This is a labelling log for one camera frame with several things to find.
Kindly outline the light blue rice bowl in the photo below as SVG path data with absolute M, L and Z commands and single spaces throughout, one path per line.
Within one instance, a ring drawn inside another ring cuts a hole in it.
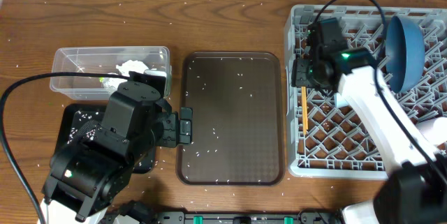
M 349 103 L 339 93 L 335 94 L 334 99 L 335 99 L 335 107 L 337 108 L 349 106 Z

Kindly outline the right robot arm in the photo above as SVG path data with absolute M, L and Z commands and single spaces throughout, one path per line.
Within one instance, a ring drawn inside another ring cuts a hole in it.
M 446 157 L 408 118 L 364 47 L 351 49 L 335 18 L 307 29 L 308 59 L 293 62 L 292 85 L 339 93 L 379 151 L 387 181 L 373 199 L 344 207 L 342 223 L 446 222 Z

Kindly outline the green foil snack wrapper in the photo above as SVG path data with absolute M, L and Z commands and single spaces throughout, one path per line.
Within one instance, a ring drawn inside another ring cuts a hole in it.
M 100 77 L 99 81 L 104 89 L 116 90 L 124 82 L 121 78 Z

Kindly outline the pink and white cup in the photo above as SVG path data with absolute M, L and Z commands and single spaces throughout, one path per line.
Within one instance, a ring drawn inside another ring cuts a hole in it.
M 416 128 L 434 146 L 439 146 L 446 142 L 446 117 L 437 117 L 417 123 Z

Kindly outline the blue plate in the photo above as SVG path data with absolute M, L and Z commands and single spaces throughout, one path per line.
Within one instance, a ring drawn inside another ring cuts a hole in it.
M 425 46 L 420 27 L 407 17 L 394 16 L 388 24 L 386 71 L 390 89 L 398 94 L 414 88 L 423 76 Z

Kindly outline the pile of white rice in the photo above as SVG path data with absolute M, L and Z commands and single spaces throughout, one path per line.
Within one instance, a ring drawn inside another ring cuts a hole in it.
M 79 135 L 86 136 L 87 139 L 92 140 L 95 130 L 92 126 L 86 126 L 86 124 L 91 121 L 101 122 L 103 115 L 103 112 L 98 111 L 76 111 L 69 127 L 67 143 L 70 144 Z

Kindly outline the white napkin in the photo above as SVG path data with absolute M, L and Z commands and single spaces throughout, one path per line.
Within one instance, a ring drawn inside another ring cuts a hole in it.
M 130 72 L 142 73 L 147 75 L 157 75 L 156 70 L 150 70 L 142 61 L 128 60 L 121 65 L 116 65 L 116 69 L 123 76 L 130 76 Z

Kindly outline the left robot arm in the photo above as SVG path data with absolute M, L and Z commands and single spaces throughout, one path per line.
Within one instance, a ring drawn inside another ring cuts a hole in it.
M 102 120 L 89 120 L 54 153 L 43 186 L 44 222 L 70 214 L 83 223 L 104 214 L 148 152 L 191 143 L 192 108 L 174 112 L 163 89 L 161 78 L 131 71 Z

